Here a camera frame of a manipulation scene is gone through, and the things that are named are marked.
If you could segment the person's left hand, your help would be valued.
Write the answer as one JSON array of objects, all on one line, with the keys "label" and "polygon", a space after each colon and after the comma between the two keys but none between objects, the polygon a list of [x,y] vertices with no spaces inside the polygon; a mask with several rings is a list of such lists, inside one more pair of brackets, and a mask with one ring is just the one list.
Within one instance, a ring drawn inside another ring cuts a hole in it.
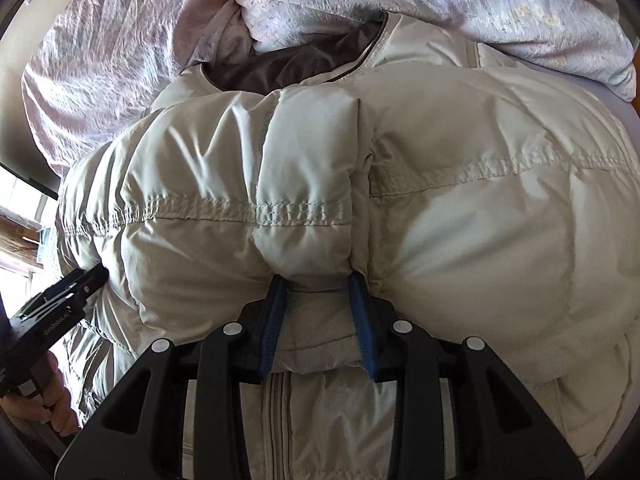
[{"label": "person's left hand", "polygon": [[2,410],[12,424],[23,434],[35,437],[32,422],[47,425],[61,437],[77,434],[79,422],[76,412],[70,406],[70,392],[66,388],[62,372],[58,369],[58,359],[49,351],[47,354],[52,376],[40,396],[32,399],[8,393],[1,398]]}]

